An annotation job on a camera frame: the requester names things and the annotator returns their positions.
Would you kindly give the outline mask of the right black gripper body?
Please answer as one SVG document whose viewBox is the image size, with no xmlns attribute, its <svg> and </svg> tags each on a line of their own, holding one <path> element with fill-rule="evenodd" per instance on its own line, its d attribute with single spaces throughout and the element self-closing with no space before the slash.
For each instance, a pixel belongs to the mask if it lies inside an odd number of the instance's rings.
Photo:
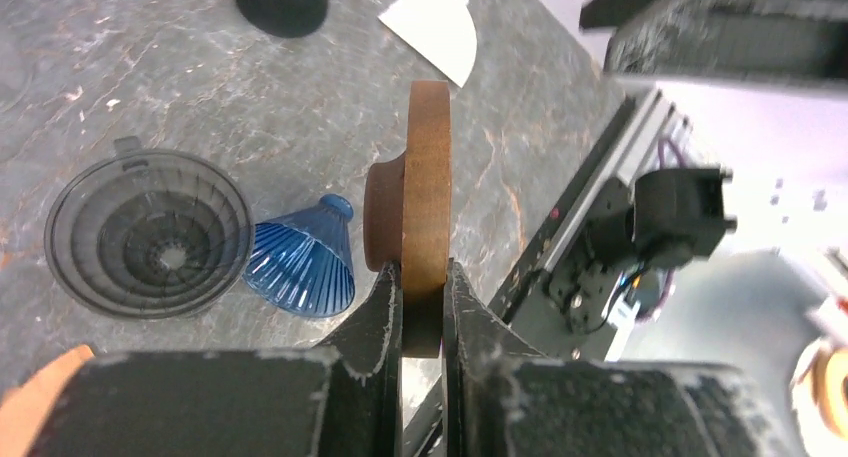
<svg viewBox="0 0 848 457">
<path fill-rule="evenodd" d="M 604 68 L 642 77 L 844 83 L 847 0 L 590 0 Z"/>
</svg>

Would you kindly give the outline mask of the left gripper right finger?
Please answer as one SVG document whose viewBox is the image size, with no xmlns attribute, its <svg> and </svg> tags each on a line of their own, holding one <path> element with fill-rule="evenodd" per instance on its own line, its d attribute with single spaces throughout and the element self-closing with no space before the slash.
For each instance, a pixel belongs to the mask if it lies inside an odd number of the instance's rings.
<svg viewBox="0 0 848 457">
<path fill-rule="evenodd" d="M 450 456 L 790 456 L 790 432 L 740 370 L 547 357 L 451 263 L 442 442 Z"/>
</svg>

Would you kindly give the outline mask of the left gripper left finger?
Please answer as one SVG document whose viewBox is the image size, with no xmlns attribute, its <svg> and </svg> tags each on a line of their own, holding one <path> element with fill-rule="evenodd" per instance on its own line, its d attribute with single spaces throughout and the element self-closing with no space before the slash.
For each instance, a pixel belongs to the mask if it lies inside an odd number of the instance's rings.
<svg viewBox="0 0 848 457">
<path fill-rule="evenodd" d="M 395 456 L 399 270 L 311 348 L 135 352 L 85 364 L 33 456 Z"/>
</svg>

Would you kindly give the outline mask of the blue ribbed dripper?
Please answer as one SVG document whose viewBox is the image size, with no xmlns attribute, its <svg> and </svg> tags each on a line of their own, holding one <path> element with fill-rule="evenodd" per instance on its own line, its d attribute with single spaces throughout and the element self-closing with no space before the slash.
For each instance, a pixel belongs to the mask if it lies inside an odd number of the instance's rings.
<svg viewBox="0 0 848 457">
<path fill-rule="evenodd" d="M 243 278 L 274 306 L 307 318 L 346 311 L 355 297 L 350 202 L 326 194 L 317 204 L 260 222 Z"/>
</svg>

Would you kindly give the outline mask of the brown wooden ring holder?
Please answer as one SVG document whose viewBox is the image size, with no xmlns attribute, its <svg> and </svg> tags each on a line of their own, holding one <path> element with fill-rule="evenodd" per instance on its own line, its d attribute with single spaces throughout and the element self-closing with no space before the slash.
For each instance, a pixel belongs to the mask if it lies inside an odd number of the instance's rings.
<svg viewBox="0 0 848 457">
<path fill-rule="evenodd" d="M 367 267 L 400 268 L 402 352 L 435 358 L 443 332 L 452 218 L 452 121 L 448 83 L 410 87 L 406 148 L 370 166 L 363 199 Z"/>
</svg>

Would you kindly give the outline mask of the white paper coffee filter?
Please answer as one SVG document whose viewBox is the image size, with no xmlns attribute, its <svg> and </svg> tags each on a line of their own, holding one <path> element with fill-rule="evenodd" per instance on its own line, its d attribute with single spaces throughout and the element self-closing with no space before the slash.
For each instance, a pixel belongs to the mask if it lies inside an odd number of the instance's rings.
<svg viewBox="0 0 848 457">
<path fill-rule="evenodd" d="M 378 20 L 458 87 L 474 68 L 476 27 L 469 0 L 396 0 Z"/>
</svg>

